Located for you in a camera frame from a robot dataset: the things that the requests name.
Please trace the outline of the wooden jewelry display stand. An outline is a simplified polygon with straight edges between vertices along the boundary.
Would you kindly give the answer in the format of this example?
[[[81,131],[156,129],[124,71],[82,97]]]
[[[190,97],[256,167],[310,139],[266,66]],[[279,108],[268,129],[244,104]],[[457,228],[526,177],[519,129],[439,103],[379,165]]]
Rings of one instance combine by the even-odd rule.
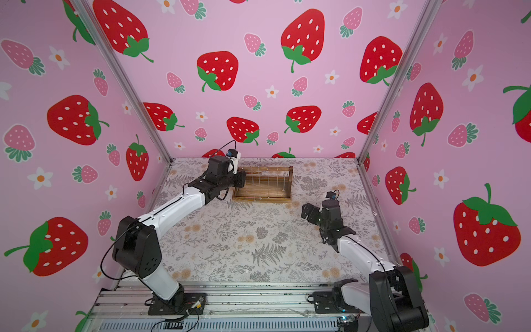
[[[277,203],[292,201],[293,166],[243,167],[245,185],[235,188],[232,200],[247,203]]]

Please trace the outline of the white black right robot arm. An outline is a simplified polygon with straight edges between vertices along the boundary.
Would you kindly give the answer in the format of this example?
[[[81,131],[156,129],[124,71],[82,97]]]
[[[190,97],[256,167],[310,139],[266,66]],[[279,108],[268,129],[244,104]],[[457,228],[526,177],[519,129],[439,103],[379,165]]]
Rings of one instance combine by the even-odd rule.
[[[319,207],[304,204],[301,218],[318,226],[322,242],[349,260],[364,276],[364,284],[340,282],[334,293],[339,310],[348,306],[369,314],[379,331],[417,331],[430,325],[414,272],[384,260],[355,239],[355,231],[344,225],[334,192],[329,192]]]

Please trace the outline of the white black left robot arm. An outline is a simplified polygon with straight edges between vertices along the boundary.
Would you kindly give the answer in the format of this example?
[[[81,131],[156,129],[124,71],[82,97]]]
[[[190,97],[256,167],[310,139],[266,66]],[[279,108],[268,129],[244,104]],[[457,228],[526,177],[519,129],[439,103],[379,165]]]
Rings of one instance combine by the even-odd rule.
[[[147,286],[163,304],[175,310],[184,307],[184,290],[162,263],[160,240],[182,219],[212,200],[223,200],[221,192],[243,188],[246,173],[238,168],[241,154],[230,149],[213,156],[199,178],[183,186],[180,195],[138,218],[125,217],[118,226],[112,258]]]

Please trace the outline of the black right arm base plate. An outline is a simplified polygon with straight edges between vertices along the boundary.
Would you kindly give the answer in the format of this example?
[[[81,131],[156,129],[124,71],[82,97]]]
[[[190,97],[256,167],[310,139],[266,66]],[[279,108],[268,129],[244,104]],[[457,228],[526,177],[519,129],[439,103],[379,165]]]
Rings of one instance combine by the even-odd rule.
[[[349,306],[333,291],[318,291],[307,297],[307,302],[314,306],[317,314],[359,314],[362,311],[357,307]]]

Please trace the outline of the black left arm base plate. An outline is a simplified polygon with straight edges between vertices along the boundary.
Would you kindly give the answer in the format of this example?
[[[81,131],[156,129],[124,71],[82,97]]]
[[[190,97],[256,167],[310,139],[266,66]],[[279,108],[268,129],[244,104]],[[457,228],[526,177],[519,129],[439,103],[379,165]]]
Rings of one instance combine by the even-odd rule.
[[[145,302],[148,315],[202,315],[206,293],[177,293],[171,300],[162,300],[156,295]]]

